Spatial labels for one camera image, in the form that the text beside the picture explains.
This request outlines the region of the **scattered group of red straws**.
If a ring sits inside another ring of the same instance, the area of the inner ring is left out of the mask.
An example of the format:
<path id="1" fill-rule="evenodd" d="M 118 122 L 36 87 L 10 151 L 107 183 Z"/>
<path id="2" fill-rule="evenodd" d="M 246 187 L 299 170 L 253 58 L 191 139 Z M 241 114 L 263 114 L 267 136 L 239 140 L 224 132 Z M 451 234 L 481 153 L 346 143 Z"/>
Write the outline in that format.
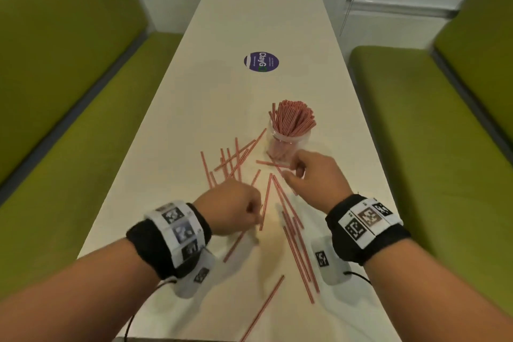
<path id="1" fill-rule="evenodd" d="M 307 342 L 315 327 L 318 286 L 305 252 L 303 223 L 277 178 L 279 168 L 256 165 L 251 185 L 262 191 L 262 222 L 247 231 L 226 263 L 219 261 L 202 303 L 201 337 L 209 342 Z"/>

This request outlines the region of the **clear plastic jar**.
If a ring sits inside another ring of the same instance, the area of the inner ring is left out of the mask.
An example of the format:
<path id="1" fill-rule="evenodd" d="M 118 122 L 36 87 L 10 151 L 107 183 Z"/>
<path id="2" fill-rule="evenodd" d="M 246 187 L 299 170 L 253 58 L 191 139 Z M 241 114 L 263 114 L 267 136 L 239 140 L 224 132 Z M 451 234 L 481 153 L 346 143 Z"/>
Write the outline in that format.
<path id="1" fill-rule="evenodd" d="M 266 131 L 265 153 L 278 164 L 289 165 L 296 151 L 305 148 L 309 141 L 311 131 L 299 137 L 288 137 L 280 134 L 269 120 Z"/>

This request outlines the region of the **person's right forearm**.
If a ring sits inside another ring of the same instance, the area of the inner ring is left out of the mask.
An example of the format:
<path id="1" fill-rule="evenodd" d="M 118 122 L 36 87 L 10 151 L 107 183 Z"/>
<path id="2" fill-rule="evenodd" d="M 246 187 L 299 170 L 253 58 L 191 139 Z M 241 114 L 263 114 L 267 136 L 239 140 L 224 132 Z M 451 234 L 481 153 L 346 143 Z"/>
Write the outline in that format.
<path id="1" fill-rule="evenodd" d="M 364 269 L 402 342 L 513 342 L 513 318 L 411 239 Z"/>

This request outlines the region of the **round purple sticker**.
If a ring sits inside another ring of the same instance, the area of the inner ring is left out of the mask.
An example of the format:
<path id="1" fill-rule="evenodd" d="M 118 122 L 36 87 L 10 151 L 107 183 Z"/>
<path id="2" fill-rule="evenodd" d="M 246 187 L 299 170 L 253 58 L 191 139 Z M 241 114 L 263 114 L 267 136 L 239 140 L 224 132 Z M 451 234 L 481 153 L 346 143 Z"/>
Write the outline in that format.
<path id="1" fill-rule="evenodd" d="M 249 53 L 243 60 L 244 66 L 259 73 L 271 72 L 279 67 L 279 59 L 269 52 Z"/>

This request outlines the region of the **green bench seat cushion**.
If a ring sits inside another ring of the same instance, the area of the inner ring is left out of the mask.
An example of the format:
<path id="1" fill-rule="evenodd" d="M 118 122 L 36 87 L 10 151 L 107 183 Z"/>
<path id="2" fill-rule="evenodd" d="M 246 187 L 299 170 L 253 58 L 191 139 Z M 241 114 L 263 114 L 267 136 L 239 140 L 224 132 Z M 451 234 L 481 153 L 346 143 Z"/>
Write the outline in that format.
<path id="1" fill-rule="evenodd" d="M 0 206 L 0 301 L 77 259 L 182 38 L 152 33 Z"/>
<path id="2" fill-rule="evenodd" d="M 413 239 L 513 316 L 513 166 L 426 50 L 358 46 L 348 68 Z"/>

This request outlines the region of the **person's left forearm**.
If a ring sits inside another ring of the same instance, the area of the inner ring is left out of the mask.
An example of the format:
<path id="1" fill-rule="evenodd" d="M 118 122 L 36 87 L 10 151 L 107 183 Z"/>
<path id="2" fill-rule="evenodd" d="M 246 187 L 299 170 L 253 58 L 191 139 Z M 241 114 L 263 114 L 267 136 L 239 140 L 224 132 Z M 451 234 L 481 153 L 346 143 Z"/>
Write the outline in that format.
<path id="1" fill-rule="evenodd" d="M 118 240 L 0 302 L 0 342 L 112 342 L 159 282 Z"/>

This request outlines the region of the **person's left hand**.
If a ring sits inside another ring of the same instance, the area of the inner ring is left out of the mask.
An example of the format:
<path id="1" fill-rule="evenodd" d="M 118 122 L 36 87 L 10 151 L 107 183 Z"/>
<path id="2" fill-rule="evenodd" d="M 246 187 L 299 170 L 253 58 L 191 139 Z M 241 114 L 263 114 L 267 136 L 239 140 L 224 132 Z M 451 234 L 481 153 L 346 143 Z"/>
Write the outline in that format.
<path id="1" fill-rule="evenodd" d="M 207 222 L 213 235 L 228 236 L 245 229 L 247 190 L 257 188 L 227 179 L 199 196 L 193 206 Z"/>

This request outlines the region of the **red striped paper straw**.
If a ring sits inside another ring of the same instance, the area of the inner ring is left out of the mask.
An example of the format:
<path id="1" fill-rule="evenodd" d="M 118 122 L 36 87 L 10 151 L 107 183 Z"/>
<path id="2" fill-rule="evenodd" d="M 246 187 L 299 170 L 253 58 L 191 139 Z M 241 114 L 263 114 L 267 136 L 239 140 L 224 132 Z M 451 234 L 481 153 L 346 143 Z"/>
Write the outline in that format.
<path id="1" fill-rule="evenodd" d="M 271 161 L 256 160 L 255 163 L 256 164 L 260 164 L 260 165 L 273 166 L 273 167 L 279 168 L 279 169 L 291 170 L 289 165 L 278 164 L 278 163 L 274 163 L 274 162 L 271 162 Z"/>
<path id="2" fill-rule="evenodd" d="M 223 263 L 226 263 L 228 261 L 228 259 L 230 258 L 230 256 L 234 253 L 235 249 L 237 248 L 237 246 L 239 245 L 240 241 L 243 239 L 244 235 L 245 235 L 245 231 L 242 231 L 240 232 L 240 234 L 237 236 L 237 238 L 235 239 L 235 241 L 233 242 L 233 244 L 231 245 L 231 247 L 229 248 L 228 252 L 226 253 L 226 255 L 224 256 L 223 258 Z"/>

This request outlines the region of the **green bench back cushion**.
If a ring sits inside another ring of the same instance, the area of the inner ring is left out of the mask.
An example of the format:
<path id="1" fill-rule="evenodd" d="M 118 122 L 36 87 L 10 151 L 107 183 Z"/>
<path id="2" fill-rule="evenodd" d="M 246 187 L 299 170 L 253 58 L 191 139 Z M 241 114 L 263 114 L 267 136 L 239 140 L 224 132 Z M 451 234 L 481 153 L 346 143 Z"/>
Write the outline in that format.
<path id="1" fill-rule="evenodd" d="M 138 0 L 0 0 L 0 184 L 147 26 Z"/>
<path id="2" fill-rule="evenodd" d="M 513 143 L 513 0 L 464 0 L 434 47 Z"/>

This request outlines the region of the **person's right hand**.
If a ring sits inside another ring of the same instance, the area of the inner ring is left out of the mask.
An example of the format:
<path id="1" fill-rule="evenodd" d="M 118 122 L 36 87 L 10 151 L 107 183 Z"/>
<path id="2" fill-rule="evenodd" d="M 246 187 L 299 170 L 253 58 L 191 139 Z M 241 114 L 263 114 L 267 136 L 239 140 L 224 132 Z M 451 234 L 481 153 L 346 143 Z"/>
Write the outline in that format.
<path id="1" fill-rule="evenodd" d="M 293 190 L 311 207 L 328 214 L 353 191 L 334 158 L 315 151 L 295 152 L 291 170 L 305 170 L 304 190 Z"/>

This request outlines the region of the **black wristband with marker tags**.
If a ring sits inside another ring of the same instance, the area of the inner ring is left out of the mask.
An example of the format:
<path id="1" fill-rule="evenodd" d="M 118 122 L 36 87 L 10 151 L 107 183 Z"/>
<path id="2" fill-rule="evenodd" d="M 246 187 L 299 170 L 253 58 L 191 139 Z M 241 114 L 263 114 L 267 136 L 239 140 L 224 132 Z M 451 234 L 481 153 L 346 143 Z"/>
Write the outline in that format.
<path id="1" fill-rule="evenodd" d="M 411 239 L 400 216 L 375 198 L 352 194 L 327 214 L 332 246 L 343 261 L 360 266 L 381 250 Z"/>
<path id="2" fill-rule="evenodd" d="M 183 279 L 213 259 L 206 251 L 212 230 L 192 203 L 174 201 L 148 212 L 125 237 L 161 281 Z"/>

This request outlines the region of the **bundle of red straws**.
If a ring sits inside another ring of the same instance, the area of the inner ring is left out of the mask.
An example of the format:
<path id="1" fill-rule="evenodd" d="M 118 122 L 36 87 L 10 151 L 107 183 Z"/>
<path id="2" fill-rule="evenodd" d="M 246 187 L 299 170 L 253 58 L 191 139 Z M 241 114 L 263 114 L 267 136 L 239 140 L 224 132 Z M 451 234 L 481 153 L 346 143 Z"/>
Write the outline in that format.
<path id="1" fill-rule="evenodd" d="M 283 100 L 269 111 L 274 128 L 288 137 L 299 137 L 317 125 L 313 110 L 303 101 Z"/>

